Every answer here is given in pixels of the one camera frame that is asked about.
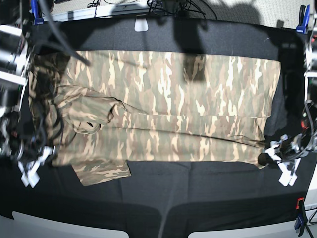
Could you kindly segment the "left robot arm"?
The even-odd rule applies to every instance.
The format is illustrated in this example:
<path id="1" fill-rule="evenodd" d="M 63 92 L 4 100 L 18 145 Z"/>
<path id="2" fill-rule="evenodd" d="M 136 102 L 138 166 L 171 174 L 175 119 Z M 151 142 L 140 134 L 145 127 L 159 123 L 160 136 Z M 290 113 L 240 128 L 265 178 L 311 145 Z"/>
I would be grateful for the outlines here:
<path id="1" fill-rule="evenodd" d="M 279 183 L 293 186 L 296 170 L 301 158 L 317 151 L 317 2 L 312 0 L 300 18 L 301 25 L 296 31 L 307 35 L 305 40 L 304 109 L 302 112 L 302 132 L 296 136 L 282 135 L 278 141 L 270 142 L 270 147 L 259 156 L 261 165 L 277 165 L 282 171 Z"/>

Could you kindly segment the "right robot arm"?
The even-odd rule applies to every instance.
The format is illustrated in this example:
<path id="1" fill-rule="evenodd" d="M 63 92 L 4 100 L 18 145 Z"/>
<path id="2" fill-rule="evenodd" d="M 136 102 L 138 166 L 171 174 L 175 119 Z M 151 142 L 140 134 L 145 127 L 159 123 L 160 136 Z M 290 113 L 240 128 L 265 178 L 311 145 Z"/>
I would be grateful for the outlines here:
<path id="1" fill-rule="evenodd" d="M 54 152 L 47 146 L 44 119 L 31 135 L 18 132 L 21 108 L 33 62 L 30 28 L 44 22 L 37 0 L 2 0 L 0 2 L 0 156 L 16 163 L 25 187 L 34 188 L 37 173 Z"/>

